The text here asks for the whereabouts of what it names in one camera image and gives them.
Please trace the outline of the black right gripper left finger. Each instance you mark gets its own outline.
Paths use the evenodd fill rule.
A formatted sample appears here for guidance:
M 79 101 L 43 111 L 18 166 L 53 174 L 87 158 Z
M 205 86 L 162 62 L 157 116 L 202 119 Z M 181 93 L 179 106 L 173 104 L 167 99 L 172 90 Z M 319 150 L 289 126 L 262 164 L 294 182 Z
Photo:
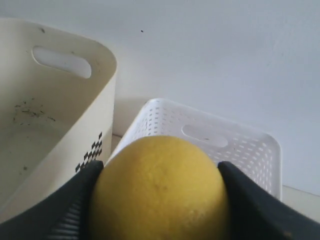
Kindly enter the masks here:
M 2 240 L 88 240 L 88 212 L 104 164 L 93 160 L 62 187 L 0 225 Z

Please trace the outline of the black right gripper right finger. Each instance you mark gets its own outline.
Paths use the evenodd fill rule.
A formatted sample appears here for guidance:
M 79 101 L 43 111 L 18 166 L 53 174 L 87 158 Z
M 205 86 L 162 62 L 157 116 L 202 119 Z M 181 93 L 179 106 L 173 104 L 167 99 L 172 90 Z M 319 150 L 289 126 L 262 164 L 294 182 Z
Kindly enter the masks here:
M 320 224 L 258 186 L 234 164 L 218 164 L 226 186 L 233 240 L 318 240 Z

